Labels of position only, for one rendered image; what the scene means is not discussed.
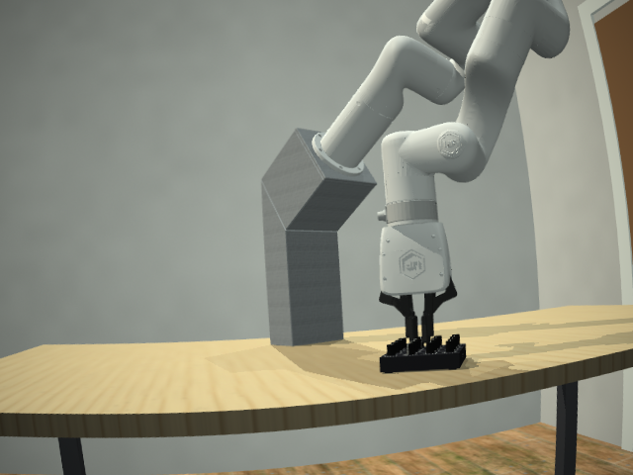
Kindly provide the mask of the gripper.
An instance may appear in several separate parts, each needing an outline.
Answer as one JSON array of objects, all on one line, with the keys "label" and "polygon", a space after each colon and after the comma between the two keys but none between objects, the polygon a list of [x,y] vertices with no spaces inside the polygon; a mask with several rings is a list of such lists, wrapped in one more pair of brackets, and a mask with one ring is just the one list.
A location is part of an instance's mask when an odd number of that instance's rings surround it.
[{"label": "gripper", "polygon": [[[423,343],[434,336],[433,314],[439,305],[457,296],[446,233],[443,224],[435,222],[438,220],[400,221],[382,229],[379,301],[402,313],[409,341],[418,337],[412,294],[424,294]],[[436,296],[441,291],[445,292]],[[393,297],[399,295],[401,300]]]}]

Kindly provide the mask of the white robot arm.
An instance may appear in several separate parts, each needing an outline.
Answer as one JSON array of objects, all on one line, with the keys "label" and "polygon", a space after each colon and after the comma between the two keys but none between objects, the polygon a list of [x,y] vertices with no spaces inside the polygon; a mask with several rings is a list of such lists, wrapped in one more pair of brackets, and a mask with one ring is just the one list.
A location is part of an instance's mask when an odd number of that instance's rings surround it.
[{"label": "white robot arm", "polygon": [[456,123],[382,141],[387,206],[378,220],[438,220],[434,174],[461,183],[476,179],[495,147],[529,47],[553,58],[568,43],[563,1],[546,1],[434,0],[416,30],[453,59],[410,37],[390,39],[329,130],[314,136],[316,155],[334,171],[358,176],[363,158],[402,110],[404,88],[437,105],[465,89]]}]

